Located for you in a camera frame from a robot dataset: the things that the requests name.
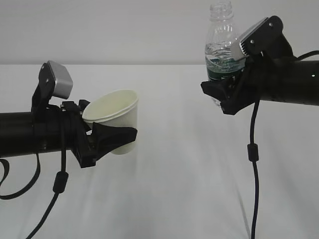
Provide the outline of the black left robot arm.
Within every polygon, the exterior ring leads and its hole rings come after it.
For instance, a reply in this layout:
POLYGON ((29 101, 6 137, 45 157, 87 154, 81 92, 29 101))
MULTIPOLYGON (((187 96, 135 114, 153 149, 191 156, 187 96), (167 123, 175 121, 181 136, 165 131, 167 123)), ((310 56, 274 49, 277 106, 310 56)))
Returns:
POLYGON ((39 112, 0 115, 0 155, 12 157, 36 153, 72 151, 81 168, 93 167, 111 151, 136 140, 130 126, 89 126, 82 113, 87 100, 64 101, 61 107, 48 105, 39 112))

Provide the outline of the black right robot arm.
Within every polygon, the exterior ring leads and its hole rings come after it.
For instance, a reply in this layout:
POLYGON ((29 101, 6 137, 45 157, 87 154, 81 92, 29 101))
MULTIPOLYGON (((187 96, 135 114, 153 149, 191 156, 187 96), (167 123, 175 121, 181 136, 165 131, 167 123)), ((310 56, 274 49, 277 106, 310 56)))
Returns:
POLYGON ((261 53, 250 55, 238 73, 202 82, 201 88, 225 115, 235 115, 258 100, 318 106, 319 62, 294 56, 281 35, 261 53))

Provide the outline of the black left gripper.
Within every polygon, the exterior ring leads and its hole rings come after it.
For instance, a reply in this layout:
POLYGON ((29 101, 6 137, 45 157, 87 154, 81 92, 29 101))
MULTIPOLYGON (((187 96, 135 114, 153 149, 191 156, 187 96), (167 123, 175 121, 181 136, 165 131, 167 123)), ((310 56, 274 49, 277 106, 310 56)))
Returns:
POLYGON ((62 118, 66 133, 67 149, 70 149, 81 168, 94 167, 96 161, 108 153, 123 155, 135 148, 138 130, 134 127, 107 126, 93 123, 90 142, 87 132, 89 126, 83 121, 82 114, 90 104, 87 100, 63 101, 62 118))

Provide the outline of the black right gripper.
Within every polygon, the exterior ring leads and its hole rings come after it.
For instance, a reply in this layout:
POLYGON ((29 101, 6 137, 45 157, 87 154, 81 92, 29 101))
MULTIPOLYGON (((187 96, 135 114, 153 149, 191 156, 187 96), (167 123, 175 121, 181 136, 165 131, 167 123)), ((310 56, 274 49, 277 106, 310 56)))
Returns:
POLYGON ((236 115, 259 100, 295 103, 288 66, 296 60, 291 49, 264 52, 256 61, 248 59, 235 80, 205 81, 200 86, 204 94, 218 101, 225 115, 236 115))

